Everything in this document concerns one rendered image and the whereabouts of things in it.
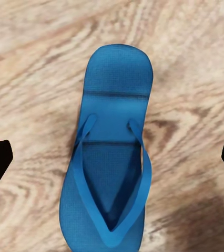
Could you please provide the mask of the sandal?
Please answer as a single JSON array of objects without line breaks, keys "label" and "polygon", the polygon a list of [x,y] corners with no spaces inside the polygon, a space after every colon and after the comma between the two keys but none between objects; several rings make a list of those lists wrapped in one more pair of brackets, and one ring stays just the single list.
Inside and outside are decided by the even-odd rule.
[{"label": "sandal", "polygon": [[142,141],[152,81],[151,62],[136,47],[104,45],[89,59],[59,203],[72,252],[140,250],[152,176]]}]

